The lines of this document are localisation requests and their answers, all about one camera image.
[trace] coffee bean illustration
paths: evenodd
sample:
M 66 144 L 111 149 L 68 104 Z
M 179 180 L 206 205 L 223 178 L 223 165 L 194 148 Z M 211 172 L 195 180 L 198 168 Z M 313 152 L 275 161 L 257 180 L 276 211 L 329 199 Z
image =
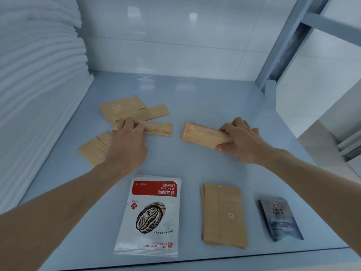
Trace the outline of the coffee bean illustration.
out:
M 165 215 L 165 205 L 162 202 L 148 204 L 139 213 L 135 227 L 139 232 L 146 234 L 158 226 Z

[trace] coffee packet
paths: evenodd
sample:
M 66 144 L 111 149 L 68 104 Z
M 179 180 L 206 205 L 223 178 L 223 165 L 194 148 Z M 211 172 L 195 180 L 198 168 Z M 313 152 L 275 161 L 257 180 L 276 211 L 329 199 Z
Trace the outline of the coffee packet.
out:
M 289 238 L 303 240 L 290 206 L 285 199 L 262 197 L 260 203 L 274 242 Z
M 179 178 L 132 179 L 114 254 L 178 257 L 181 186 Z

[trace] red rectangle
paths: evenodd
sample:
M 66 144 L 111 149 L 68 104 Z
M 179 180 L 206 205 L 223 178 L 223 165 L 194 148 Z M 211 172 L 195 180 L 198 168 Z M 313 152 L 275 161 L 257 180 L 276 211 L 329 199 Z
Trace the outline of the red rectangle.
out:
M 173 181 L 134 181 L 133 195 L 177 196 L 177 184 Z

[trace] person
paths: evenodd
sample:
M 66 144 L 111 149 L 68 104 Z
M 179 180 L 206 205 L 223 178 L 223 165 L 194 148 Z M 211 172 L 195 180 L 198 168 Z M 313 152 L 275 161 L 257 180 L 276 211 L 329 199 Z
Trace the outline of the person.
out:
M 120 119 L 105 162 L 0 215 L 3 270 L 37 270 L 87 211 L 147 156 L 145 127 L 133 118 Z M 274 148 L 258 128 L 237 117 L 221 131 L 232 142 L 216 151 L 241 162 L 258 164 L 276 174 L 308 203 L 356 253 L 361 255 L 361 185 Z

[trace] hand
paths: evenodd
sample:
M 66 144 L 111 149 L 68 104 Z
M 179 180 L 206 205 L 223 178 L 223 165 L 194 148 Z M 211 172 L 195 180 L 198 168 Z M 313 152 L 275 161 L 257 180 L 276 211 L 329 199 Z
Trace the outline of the hand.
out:
M 120 177 L 132 172 L 146 159 L 148 147 L 143 138 L 145 128 L 131 117 L 119 119 L 105 163 Z
M 247 121 L 237 117 L 232 123 L 225 123 L 219 130 L 228 132 L 232 137 L 230 143 L 218 145 L 218 152 L 229 152 L 246 164 L 263 165 L 264 158 L 274 148 L 260 136 L 258 128 L 251 128 Z

